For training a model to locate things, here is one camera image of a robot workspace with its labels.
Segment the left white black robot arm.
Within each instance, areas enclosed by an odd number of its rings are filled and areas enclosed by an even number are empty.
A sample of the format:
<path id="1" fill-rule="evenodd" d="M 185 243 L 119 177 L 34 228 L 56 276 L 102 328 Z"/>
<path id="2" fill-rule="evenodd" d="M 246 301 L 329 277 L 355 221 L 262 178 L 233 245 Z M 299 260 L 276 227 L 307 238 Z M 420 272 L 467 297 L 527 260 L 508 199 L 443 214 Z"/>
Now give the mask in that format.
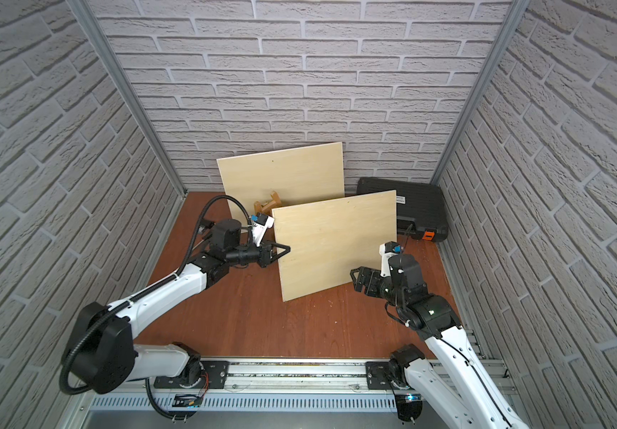
<path id="1" fill-rule="evenodd" d="M 152 377 L 196 384 L 203 367 L 195 350 L 181 343 L 138 344 L 136 339 L 160 316 L 222 280 L 233 266 L 267 267 L 290 253 L 289 246 L 265 240 L 265 227 L 254 223 L 246 238 L 243 229 L 234 219 L 212 223 L 183 267 L 126 298 L 83 307 L 63 352 L 61 392 L 105 394 Z"/>

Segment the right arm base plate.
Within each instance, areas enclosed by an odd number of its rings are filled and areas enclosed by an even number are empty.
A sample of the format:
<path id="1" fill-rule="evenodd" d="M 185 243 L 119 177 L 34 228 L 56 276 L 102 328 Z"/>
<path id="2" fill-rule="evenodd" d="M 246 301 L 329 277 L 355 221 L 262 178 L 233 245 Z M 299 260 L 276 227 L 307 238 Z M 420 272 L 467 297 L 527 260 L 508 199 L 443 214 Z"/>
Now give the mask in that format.
<path id="1" fill-rule="evenodd" d="M 409 391 L 410 387 L 397 381 L 388 361 L 365 363 L 367 389 L 369 391 Z"/>

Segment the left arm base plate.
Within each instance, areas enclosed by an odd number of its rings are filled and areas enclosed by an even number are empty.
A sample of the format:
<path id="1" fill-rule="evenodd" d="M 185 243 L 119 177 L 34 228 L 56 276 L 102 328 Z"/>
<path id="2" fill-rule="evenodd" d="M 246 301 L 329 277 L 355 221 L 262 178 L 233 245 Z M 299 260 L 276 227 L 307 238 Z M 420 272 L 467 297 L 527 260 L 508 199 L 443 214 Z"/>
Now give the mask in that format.
<path id="1" fill-rule="evenodd" d="M 153 386 L 156 389 L 220 390 L 224 388 L 229 367 L 230 362 L 226 360 L 202 360 L 176 377 L 156 377 Z"/>

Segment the light plywood board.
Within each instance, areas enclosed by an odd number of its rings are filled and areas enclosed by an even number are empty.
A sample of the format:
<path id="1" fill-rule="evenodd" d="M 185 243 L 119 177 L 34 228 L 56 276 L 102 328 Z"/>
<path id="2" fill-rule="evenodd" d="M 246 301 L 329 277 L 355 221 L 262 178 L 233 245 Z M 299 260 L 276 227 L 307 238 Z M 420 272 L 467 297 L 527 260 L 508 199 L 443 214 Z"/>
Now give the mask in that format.
<path id="1" fill-rule="evenodd" d="M 224 193 L 251 212 L 276 192 L 285 206 L 345 195 L 342 143 L 289 148 L 217 161 Z"/>
<path id="2" fill-rule="evenodd" d="M 396 192 L 276 208 L 276 241 L 290 247 L 278 261 L 283 301 L 351 281 L 354 268 L 381 266 L 379 248 L 397 239 Z"/>

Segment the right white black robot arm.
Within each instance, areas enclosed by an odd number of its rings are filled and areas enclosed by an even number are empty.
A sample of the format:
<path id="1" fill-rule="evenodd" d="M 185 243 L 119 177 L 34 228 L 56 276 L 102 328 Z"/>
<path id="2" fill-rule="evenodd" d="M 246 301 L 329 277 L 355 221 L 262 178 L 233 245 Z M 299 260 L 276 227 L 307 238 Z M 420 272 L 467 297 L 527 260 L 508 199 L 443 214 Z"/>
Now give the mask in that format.
<path id="1" fill-rule="evenodd" d="M 392 353 L 389 377 L 420 394 L 451 428 L 527 428 L 476 355 L 460 318 L 442 296 L 428 291 L 421 267 L 408 254 L 385 253 L 380 269 L 349 273 L 355 291 L 393 307 L 392 319 L 426 343 L 446 370 L 447 384 L 414 345 Z"/>

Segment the small wooden easel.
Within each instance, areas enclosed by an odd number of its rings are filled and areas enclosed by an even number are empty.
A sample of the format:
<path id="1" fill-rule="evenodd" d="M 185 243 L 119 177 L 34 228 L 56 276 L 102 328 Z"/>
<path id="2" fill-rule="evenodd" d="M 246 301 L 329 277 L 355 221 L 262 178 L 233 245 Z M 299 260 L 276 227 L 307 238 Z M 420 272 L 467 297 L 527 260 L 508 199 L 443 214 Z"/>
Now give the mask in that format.
<path id="1" fill-rule="evenodd" d="M 254 203 L 254 212 L 256 214 L 263 214 L 266 216 L 270 216 L 275 208 L 281 207 L 283 202 L 279 194 L 276 191 L 272 191 L 270 193 L 270 199 L 266 202 L 256 201 Z"/>

